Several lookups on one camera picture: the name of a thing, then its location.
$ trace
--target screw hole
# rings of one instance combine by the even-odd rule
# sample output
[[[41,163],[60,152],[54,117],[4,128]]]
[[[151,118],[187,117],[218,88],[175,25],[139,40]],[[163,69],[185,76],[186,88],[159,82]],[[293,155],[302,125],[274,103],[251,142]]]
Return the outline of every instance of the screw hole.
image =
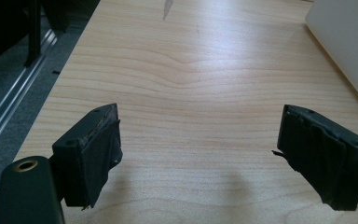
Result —
[[[25,161],[16,166],[17,172],[26,172],[34,169],[37,166],[37,161]]]

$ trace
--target metal track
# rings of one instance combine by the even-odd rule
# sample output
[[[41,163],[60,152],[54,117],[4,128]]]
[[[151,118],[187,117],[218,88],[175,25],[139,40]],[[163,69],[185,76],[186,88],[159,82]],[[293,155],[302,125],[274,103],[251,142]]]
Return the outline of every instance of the metal track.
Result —
[[[17,107],[21,103],[27,91],[34,83],[40,69],[45,63],[47,55],[51,52],[61,33],[54,34],[48,30],[42,40],[41,55],[29,66],[24,68],[10,90],[0,102],[0,135],[7,126]]]

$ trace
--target gray carpet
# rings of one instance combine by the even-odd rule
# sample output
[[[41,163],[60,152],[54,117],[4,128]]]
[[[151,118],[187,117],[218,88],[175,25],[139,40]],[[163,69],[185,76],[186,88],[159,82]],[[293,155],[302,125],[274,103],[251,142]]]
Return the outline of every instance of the gray carpet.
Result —
[[[28,90],[15,114],[0,135],[0,174],[12,163],[29,132],[51,88],[80,37],[86,21],[71,22],[67,32],[61,35]],[[27,57],[27,37],[0,56],[0,100],[23,70]]]

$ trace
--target black plastic part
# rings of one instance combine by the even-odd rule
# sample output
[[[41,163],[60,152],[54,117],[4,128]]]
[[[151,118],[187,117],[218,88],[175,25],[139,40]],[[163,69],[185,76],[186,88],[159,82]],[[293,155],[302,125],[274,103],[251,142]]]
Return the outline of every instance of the black plastic part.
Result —
[[[64,2],[61,0],[40,0],[51,29],[65,32],[69,25]]]
[[[285,105],[276,155],[335,210],[358,204],[358,135],[307,108]]]
[[[1,223],[64,223],[48,159],[28,157],[5,168],[0,182]]]
[[[29,38],[28,58],[25,66],[29,67],[40,55],[40,1],[29,0]]]
[[[68,206],[97,202],[108,172],[121,162],[117,105],[90,111],[53,145],[54,169]]]

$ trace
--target wooden table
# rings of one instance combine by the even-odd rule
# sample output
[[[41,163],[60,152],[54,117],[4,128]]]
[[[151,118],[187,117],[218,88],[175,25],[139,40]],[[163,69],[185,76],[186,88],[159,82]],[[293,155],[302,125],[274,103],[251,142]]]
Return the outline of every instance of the wooden table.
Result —
[[[358,133],[358,93],[299,0],[102,0],[17,159],[117,103],[124,158],[67,223],[358,223],[276,149],[284,104]]]

